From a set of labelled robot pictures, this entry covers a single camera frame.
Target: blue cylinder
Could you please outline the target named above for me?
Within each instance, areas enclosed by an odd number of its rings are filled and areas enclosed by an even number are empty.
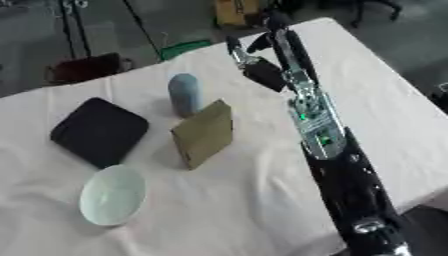
[[[177,115],[187,118],[201,109],[198,80],[191,74],[178,74],[169,84],[171,104]]]

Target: robotic arm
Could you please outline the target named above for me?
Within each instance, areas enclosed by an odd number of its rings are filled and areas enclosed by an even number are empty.
[[[265,22],[268,32],[247,52],[228,37],[229,54],[249,79],[276,92],[294,92],[288,101],[303,141],[301,147],[325,206],[352,256],[411,256],[398,214],[368,158],[344,127],[298,35],[279,14]],[[281,68],[248,53],[272,47]]]

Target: black tray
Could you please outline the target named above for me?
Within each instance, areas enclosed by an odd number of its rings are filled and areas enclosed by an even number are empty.
[[[84,102],[50,138],[103,169],[119,164],[149,128],[144,118],[100,98]]]

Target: cardboard box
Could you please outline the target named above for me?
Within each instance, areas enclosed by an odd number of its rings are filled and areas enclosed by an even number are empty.
[[[217,100],[171,130],[182,159],[190,170],[232,142],[232,111]]]
[[[248,16],[259,12],[258,0],[215,0],[218,25],[247,26]]]

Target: green light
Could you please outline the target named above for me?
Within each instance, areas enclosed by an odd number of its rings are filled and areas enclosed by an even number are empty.
[[[326,145],[333,143],[331,138],[328,136],[322,136],[319,138],[319,140],[320,140],[320,143],[322,144],[322,146],[326,146]]]

